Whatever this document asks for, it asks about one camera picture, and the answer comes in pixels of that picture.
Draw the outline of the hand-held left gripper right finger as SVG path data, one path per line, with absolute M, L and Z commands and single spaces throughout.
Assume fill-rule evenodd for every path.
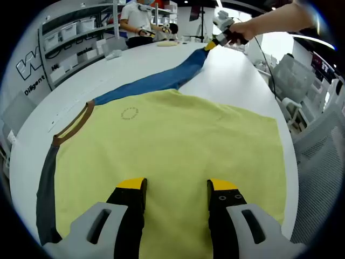
M 214 258 L 297 258 L 306 249 L 283 236 L 279 222 L 247 203 L 234 184 L 210 178 L 207 187 Z

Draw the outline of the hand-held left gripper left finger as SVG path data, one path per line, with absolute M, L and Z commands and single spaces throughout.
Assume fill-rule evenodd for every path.
M 144 227 L 147 179 L 120 182 L 71 223 L 69 234 L 44 245 L 51 258 L 138 258 Z

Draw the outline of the person's right hand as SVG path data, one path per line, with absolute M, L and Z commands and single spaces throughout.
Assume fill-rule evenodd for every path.
M 251 21 L 234 23 L 229 30 L 232 34 L 229 45 L 245 45 L 257 35 L 257 28 Z

